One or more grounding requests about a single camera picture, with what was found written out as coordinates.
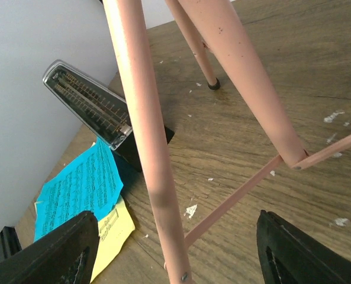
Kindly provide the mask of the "yellow sheet music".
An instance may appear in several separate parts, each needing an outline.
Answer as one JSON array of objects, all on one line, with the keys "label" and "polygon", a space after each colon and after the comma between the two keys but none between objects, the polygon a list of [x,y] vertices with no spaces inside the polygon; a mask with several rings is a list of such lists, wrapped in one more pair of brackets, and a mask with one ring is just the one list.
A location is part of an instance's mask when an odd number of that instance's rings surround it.
[{"label": "yellow sheet music", "polygon": [[134,229],[133,220],[119,195],[110,213],[98,221],[99,246],[91,278],[95,279],[113,261]]}]

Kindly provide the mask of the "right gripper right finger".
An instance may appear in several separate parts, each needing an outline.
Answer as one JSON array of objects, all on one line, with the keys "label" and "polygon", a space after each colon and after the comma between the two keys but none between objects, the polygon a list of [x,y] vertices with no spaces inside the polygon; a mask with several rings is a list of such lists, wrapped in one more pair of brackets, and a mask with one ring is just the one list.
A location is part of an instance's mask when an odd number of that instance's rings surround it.
[{"label": "right gripper right finger", "polygon": [[351,283],[351,261],[274,212],[260,212],[256,243],[265,283]]}]

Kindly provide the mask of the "pink music stand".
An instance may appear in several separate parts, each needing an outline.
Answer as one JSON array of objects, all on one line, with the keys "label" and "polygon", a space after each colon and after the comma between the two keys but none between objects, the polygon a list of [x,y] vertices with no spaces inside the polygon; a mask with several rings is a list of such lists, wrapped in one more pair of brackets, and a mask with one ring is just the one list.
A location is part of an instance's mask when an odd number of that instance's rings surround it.
[{"label": "pink music stand", "polygon": [[278,154],[194,229],[184,233],[170,165],[153,61],[140,1],[104,1],[121,83],[170,283],[192,283],[188,247],[280,163],[309,168],[351,147],[351,135],[309,155],[230,1],[168,1],[210,85],[211,51]]}]

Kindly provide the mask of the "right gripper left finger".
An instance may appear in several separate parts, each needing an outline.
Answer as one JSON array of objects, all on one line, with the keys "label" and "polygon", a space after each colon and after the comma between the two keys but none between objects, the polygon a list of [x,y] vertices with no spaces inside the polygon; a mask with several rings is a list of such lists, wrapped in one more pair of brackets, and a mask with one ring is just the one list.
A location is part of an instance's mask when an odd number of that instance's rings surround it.
[{"label": "right gripper left finger", "polygon": [[90,283],[98,222],[83,211],[0,263],[0,283]]}]

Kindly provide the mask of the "blue sheet music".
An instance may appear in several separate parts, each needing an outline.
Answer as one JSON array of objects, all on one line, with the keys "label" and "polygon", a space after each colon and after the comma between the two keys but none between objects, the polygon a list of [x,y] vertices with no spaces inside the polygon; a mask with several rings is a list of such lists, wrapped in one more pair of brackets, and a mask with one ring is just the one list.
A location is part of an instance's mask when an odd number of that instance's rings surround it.
[{"label": "blue sheet music", "polygon": [[35,202],[34,241],[83,211],[106,217],[123,188],[110,147],[101,139],[45,183]]}]

